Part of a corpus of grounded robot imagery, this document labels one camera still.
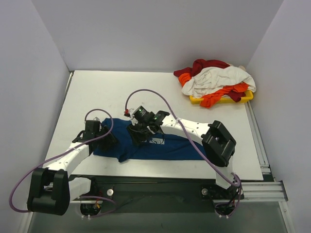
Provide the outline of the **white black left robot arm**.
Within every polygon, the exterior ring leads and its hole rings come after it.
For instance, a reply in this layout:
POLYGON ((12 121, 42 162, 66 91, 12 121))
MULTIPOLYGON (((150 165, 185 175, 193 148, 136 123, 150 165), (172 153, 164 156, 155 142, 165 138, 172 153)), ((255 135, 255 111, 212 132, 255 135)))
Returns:
POLYGON ((117 144, 111 130, 99 120, 86 121, 84 130, 72 140, 60 159, 45 168, 36 168, 31 176, 28 211, 62 216, 71 201, 82 196, 87 200, 97 198, 100 191, 94 178, 78 176, 71 180, 69 177, 95 150, 117 144))

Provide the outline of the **blue Mickey Mouse t-shirt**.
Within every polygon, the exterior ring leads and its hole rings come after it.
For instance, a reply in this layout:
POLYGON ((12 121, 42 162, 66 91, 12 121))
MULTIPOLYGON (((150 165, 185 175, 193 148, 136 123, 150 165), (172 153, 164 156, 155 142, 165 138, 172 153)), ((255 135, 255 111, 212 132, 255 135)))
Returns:
POLYGON ((126 129, 130 121, 119 118, 113 121, 112 134, 117 138, 118 143, 107 151, 97 148, 93 152, 94 155, 116 158, 119 163, 129 159, 173 161, 203 159, 187 139, 171 134, 157 133, 140 146, 135 146, 126 129))

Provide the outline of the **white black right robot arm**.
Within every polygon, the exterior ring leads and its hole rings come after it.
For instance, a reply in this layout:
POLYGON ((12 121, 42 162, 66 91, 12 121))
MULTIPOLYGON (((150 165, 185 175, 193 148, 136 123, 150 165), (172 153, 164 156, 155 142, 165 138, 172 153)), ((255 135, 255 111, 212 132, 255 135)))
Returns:
POLYGON ((154 114, 140 107, 131 114, 127 131, 136 146, 157 133, 188 139, 200 157, 215 171, 217 196, 227 198, 233 192, 234 186, 241 187, 241 180, 233 172, 231 162, 236 140, 219 121, 200 123, 178 118, 165 111, 154 114))

